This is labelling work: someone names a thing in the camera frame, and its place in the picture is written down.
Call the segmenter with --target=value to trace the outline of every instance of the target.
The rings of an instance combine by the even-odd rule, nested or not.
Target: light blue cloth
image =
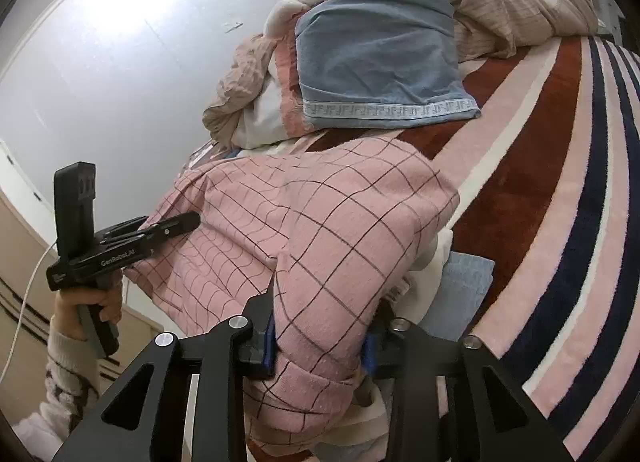
[[[431,336],[458,341],[494,281],[494,265],[493,260],[452,252],[440,288],[418,325]]]
[[[407,128],[479,115],[462,86],[447,0],[328,0],[296,25],[314,126]]]

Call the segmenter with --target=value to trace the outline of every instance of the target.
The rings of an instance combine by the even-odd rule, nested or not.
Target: striped rug
[[[454,250],[495,261],[474,333],[594,461],[640,392],[640,59],[556,38],[461,71],[481,118],[400,138],[459,187]]]

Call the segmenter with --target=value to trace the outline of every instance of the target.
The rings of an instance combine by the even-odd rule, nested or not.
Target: white cable
[[[22,328],[22,319],[24,318],[24,310],[27,308],[27,297],[29,296],[29,291],[31,290],[31,284],[33,283],[33,279],[36,277],[36,273],[40,268],[40,264],[44,260],[45,256],[47,256],[48,252],[53,249],[53,246],[56,245],[55,242],[50,245],[46,251],[42,254],[38,263],[36,264],[33,272],[31,273],[31,278],[29,279],[29,283],[27,283],[27,290],[24,292],[24,298],[22,298],[22,306],[20,307],[20,315],[18,316],[18,326],[15,328],[14,341],[11,343],[11,350],[9,350],[9,357],[6,359],[6,363],[4,364],[4,368],[2,369],[2,375],[0,375],[0,384],[4,381],[4,376],[9,370],[9,365],[11,364],[11,359],[14,357],[15,344],[18,341],[18,334],[20,333],[20,329]]]

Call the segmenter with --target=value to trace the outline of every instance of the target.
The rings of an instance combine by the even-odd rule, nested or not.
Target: pink blanket
[[[195,209],[200,227],[126,274],[193,335],[240,314],[275,273],[276,377],[245,382],[246,431],[272,454],[297,452],[346,411],[381,296],[457,204],[450,182],[390,137],[217,161],[187,171],[148,221]]]

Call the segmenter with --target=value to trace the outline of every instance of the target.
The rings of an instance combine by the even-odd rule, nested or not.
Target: black gripper frame
[[[453,343],[430,337],[407,321],[390,320],[383,307],[372,330],[380,334],[383,321],[389,331],[376,341],[374,374],[394,379],[386,462],[572,462],[478,338]],[[180,461],[191,375],[197,373],[193,462],[246,462],[242,378],[273,377],[272,309],[269,292],[251,298],[243,317],[209,333],[182,340],[160,334],[80,422],[54,462]],[[446,378],[448,428],[438,413],[437,376]]]
[[[58,261],[47,268],[52,291],[77,287],[108,289],[110,273],[149,258],[154,248],[200,225],[194,211],[161,220],[146,229],[146,217],[94,233],[95,165],[76,163],[54,176]],[[114,354],[118,329],[100,320],[100,305],[78,305],[78,317],[97,358]]]

